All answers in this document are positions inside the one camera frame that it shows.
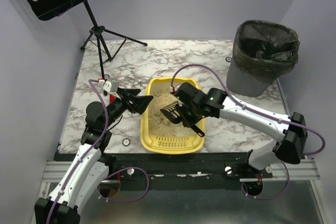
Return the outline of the black slotted litter scoop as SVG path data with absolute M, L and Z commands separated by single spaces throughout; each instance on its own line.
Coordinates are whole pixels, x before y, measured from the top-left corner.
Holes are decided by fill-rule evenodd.
M 197 126 L 202 117 L 193 115 L 188 106 L 184 104 L 179 105 L 178 101 L 174 101 L 161 108 L 160 111 L 171 123 L 182 123 L 184 127 L 191 128 L 198 136 L 205 136 L 204 131 Z

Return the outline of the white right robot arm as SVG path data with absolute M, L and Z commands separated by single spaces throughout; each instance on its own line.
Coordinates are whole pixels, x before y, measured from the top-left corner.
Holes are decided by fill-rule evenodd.
M 272 142 L 248 152 L 244 168 L 263 170 L 266 166 L 285 162 L 299 164 L 307 140 L 307 131 L 300 127 L 304 116 L 294 113 L 272 113 L 250 104 L 235 102 L 227 92 L 211 88 L 207 93 L 185 82 L 174 92 L 176 106 L 185 127 L 193 127 L 202 118 L 212 117 L 238 122 L 272 138 Z

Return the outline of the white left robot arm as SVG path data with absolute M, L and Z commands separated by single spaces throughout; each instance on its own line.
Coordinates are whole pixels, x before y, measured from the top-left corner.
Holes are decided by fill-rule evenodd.
M 112 136 L 108 127 L 125 111 L 143 114 L 153 100 L 153 96 L 139 93 L 140 89 L 118 88 L 110 104 L 99 99 L 87 106 L 81 145 L 55 189 L 47 198 L 36 201 L 36 223 L 80 222 L 86 203 L 109 174 L 109 166 L 102 158 Z

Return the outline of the yellow plastic litter box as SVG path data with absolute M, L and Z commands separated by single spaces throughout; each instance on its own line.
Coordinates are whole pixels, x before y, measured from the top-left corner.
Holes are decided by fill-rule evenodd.
M 153 92 L 167 90 L 171 93 L 171 77 L 155 77 L 153 78 L 146 90 L 145 95 L 153 95 Z M 142 114 L 141 118 L 141 143 L 151 152 L 161 154 L 188 154 L 194 153 L 201 149 L 204 145 L 205 137 L 198 136 L 191 128 L 182 126 L 182 134 L 180 136 L 158 136 L 149 132 L 149 112 L 148 108 Z

